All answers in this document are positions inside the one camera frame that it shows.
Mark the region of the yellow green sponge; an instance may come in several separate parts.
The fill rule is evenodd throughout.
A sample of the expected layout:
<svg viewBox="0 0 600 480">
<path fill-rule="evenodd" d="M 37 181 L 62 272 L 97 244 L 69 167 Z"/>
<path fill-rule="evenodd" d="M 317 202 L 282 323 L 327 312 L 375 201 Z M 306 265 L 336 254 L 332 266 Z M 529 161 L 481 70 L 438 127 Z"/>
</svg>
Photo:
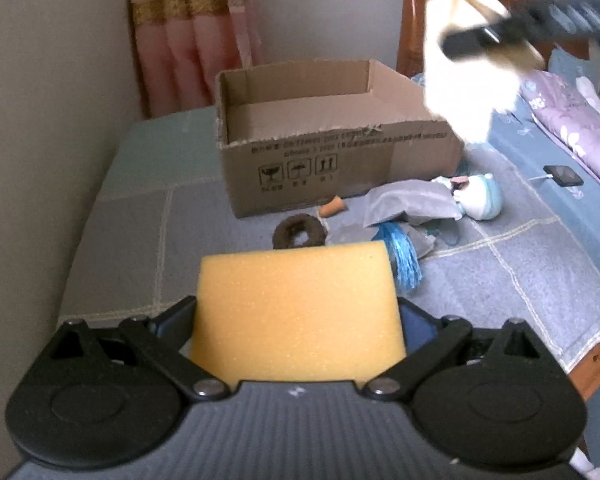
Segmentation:
<svg viewBox="0 0 600 480">
<path fill-rule="evenodd" d="M 406 347 L 385 244 L 204 257 L 190 359 L 236 387 L 368 382 Z"/>
</svg>

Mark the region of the cream microfibre cloth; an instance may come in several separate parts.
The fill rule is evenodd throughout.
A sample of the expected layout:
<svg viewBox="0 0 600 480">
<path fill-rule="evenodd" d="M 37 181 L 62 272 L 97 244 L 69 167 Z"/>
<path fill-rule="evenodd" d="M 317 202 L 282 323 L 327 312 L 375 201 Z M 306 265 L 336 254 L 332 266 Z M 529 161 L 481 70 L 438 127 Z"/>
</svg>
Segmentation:
<svg viewBox="0 0 600 480">
<path fill-rule="evenodd" d="M 493 115 L 516 108 L 523 77 L 530 70 L 543 68 L 545 58 L 531 44 L 524 44 L 452 61 L 442 51 L 443 35 L 480 25 L 456 30 L 443 23 L 443 18 L 449 16 L 443 0 L 428 0 L 426 12 L 423 45 L 426 108 L 446 120 L 464 142 L 485 143 Z"/>
</svg>

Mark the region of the light blue plush toy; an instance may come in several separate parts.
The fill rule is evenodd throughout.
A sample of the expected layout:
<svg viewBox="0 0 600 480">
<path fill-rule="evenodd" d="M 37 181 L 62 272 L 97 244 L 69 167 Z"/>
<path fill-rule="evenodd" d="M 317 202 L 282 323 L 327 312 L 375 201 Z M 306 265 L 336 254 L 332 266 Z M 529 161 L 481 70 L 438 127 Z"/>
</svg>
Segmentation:
<svg viewBox="0 0 600 480">
<path fill-rule="evenodd" d="M 475 221 L 490 221 L 501 213 L 504 197 L 493 174 L 475 174 L 458 184 L 452 192 L 464 216 Z"/>
</svg>

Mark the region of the blue tassel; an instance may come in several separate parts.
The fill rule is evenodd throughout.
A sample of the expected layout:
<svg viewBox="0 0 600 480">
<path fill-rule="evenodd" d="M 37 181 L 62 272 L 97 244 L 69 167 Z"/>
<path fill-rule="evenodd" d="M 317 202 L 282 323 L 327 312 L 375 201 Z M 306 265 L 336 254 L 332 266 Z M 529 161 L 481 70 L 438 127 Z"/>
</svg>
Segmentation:
<svg viewBox="0 0 600 480">
<path fill-rule="evenodd" d="M 410 292 L 422 281 L 416 247 L 396 222 L 383 222 L 373 240 L 382 240 L 389 255 L 394 282 L 399 292 Z"/>
</svg>

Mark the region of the lilac floral quilt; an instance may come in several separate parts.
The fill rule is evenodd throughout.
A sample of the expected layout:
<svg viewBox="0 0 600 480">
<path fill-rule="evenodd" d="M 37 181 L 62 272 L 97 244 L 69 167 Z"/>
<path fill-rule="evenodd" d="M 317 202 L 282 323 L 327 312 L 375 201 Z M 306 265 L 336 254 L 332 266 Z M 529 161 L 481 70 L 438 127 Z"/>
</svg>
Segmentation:
<svg viewBox="0 0 600 480">
<path fill-rule="evenodd" d="M 533 70 L 520 87 L 533 117 L 600 182 L 600 114 L 562 76 Z"/>
</svg>

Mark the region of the black smartphone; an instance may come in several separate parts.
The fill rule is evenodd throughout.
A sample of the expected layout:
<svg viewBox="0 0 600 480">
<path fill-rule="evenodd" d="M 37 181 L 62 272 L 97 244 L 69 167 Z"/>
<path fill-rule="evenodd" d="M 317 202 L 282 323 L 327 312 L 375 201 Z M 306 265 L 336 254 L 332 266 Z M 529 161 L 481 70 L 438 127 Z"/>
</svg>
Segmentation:
<svg viewBox="0 0 600 480">
<path fill-rule="evenodd" d="M 569 166 L 547 165 L 546 176 L 562 188 L 578 188 L 584 184 L 582 177 Z"/>
</svg>

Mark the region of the orange foam earplug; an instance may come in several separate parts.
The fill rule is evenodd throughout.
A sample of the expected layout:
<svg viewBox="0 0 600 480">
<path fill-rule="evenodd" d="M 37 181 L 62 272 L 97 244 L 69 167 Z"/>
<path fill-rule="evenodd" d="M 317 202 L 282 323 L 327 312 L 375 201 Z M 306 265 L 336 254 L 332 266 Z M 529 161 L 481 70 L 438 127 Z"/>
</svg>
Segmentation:
<svg viewBox="0 0 600 480">
<path fill-rule="evenodd" d="M 330 202 L 318 207 L 317 212 L 321 218 L 331 218 L 347 210 L 347 203 L 340 196 L 335 196 Z"/>
</svg>

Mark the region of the blue floral bed mattress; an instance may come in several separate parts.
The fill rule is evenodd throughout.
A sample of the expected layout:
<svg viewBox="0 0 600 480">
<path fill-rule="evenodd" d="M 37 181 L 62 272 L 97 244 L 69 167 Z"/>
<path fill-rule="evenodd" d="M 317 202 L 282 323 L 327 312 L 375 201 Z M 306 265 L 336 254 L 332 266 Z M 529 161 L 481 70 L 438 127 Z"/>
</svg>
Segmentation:
<svg viewBox="0 0 600 480">
<path fill-rule="evenodd" d="M 593 62 L 562 48 L 522 84 L 514 109 L 495 114 L 488 142 L 574 228 L 600 240 L 600 95 Z"/>
</svg>

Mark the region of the open cardboard box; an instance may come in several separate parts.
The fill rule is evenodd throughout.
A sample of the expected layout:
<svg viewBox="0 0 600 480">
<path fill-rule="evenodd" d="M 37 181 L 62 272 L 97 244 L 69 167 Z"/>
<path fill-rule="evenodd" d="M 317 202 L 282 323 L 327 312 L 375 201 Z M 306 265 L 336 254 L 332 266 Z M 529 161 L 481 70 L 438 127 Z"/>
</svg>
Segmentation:
<svg viewBox="0 0 600 480">
<path fill-rule="evenodd" d="M 422 87 L 375 60 L 227 70 L 216 78 L 215 105 L 238 218 L 450 177 L 464 153 L 450 125 L 426 109 Z"/>
</svg>

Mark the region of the pink striped curtain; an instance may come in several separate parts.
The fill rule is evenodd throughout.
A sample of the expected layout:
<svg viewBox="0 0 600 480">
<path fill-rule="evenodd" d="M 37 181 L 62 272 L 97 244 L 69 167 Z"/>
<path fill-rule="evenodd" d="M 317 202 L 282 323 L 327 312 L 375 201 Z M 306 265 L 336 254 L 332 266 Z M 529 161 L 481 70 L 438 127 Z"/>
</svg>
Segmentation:
<svg viewBox="0 0 600 480">
<path fill-rule="evenodd" d="M 252 0 L 130 0 L 146 116 L 214 104 L 223 70 L 263 62 Z"/>
</svg>

